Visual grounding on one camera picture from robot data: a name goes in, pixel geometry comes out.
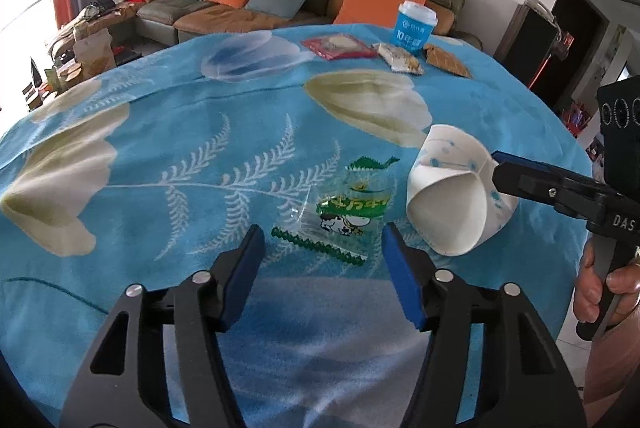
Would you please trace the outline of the right forearm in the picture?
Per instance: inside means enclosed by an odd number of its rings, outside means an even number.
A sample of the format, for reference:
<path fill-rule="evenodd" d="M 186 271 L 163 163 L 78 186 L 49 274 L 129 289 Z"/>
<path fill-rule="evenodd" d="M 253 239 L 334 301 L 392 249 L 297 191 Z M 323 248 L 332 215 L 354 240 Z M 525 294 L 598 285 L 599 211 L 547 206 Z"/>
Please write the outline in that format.
<path fill-rule="evenodd" d="M 588 427 L 639 426 L 639 298 L 622 298 L 587 364 L 584 408 Z"/>

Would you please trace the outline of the right hand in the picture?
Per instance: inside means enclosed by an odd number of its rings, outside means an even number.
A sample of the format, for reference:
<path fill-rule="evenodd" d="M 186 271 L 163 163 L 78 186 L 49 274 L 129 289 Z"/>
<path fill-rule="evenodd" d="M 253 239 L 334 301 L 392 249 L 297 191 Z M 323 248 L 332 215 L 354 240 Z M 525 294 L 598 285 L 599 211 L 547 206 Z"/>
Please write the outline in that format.
<path fill-rule="evenodd" d="M 639 304 L 639 263 L 633 261 L 628 266 L 608 274 L 605 280 L 598 277 L 595 263 L 596 252 L 593 249 L 593 241 L 588 240 L 582 253 L 575 282 L 574 315 L 582 323 L 596 322 L 600 313 L 603 289 L 609 289 L 614 295 L 620 296 L 620 301 L 608 323 L 609 326 L 614 326 L 626 320 Z"/>

